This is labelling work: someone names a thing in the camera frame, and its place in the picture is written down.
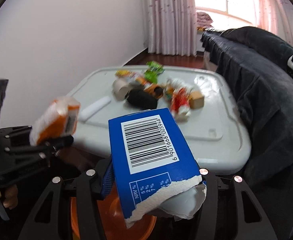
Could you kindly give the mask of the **left hand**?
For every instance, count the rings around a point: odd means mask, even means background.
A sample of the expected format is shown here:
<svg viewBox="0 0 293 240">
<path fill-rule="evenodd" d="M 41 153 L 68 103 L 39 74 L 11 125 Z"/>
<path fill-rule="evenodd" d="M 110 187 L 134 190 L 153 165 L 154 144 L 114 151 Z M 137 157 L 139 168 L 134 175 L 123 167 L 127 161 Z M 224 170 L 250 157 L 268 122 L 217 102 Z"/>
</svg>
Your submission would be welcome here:
<svg viewBox="0 0 293 240">
<path fill-rule="evenodd" d="M 18 188 L 16 185 L 7 189 L 4 196 L 0 191 L 0 199 L 3 197 L 3 205 L 5 208 L 13 209 L 18 205 Z"/>
</svg>

